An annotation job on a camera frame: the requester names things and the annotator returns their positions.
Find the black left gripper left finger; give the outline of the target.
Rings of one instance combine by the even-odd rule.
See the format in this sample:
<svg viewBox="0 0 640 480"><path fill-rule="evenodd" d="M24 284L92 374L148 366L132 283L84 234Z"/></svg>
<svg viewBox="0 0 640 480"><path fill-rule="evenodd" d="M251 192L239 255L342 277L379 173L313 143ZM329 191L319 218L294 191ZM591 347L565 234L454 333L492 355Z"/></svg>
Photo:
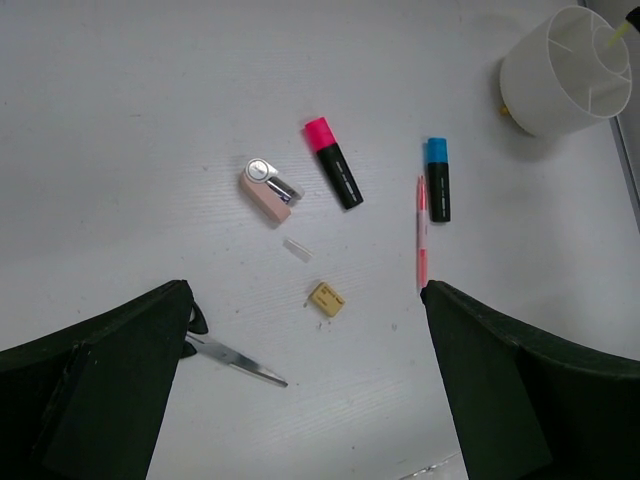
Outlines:
<svg viewBox="0 0 640 480"><path fill-rule="evenodd" d="M173 280L2 351L2 478L145 478L192 304Z"/></svg>

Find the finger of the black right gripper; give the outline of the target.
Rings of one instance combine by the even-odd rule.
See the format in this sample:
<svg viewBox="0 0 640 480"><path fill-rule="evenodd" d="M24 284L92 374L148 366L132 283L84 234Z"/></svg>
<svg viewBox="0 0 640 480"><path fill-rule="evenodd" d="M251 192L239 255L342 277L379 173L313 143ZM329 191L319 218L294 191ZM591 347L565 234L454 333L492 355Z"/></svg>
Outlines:
<svg viewBox="0 0 640 480"><path fill-rule="evenodd" d="M626 25L640 31L640 7L637 6L625 16Z"/></svg>

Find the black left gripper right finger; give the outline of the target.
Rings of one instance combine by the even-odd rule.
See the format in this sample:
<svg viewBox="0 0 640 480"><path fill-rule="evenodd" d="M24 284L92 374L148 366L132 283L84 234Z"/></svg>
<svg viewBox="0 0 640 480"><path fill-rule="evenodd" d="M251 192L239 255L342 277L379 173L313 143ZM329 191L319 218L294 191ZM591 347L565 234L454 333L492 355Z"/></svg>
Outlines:
<svg viewBox="0 0 640 480"><path fill-rule="evenodd" d="M429 281L422 302L469 478L638 478L638 361L509 317L443 281Z"/></svg>

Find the yellow pen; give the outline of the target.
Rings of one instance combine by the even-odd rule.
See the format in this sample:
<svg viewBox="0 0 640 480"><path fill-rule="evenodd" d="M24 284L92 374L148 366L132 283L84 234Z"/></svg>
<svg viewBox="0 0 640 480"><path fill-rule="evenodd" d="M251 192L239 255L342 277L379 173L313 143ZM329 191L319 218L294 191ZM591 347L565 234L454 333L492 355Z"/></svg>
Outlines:
<svg viewBox="0 0 640 480"><path fill-rule="evenodd" d="M615 30L610 40L607 43L607 47L612 47L617 41L619 41L631 28L631 24L628 21L624 21Z"/></svg>

